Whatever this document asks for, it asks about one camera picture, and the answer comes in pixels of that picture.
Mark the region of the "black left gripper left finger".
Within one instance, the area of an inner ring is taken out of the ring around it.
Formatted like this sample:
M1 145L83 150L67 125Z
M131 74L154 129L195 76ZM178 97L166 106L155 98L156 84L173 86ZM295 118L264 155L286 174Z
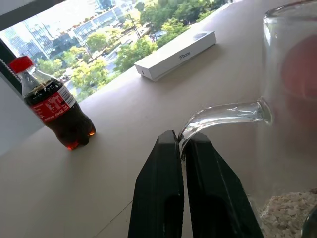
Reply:
M130 238L182 236L184 182L179 144L174 130L156 143L139 172L128 229Z

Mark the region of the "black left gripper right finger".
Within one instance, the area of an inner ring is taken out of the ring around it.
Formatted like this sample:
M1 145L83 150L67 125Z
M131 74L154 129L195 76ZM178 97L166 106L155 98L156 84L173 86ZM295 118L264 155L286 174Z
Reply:
M261 238L243 186L206 135L186 144L186 177L195 238Z

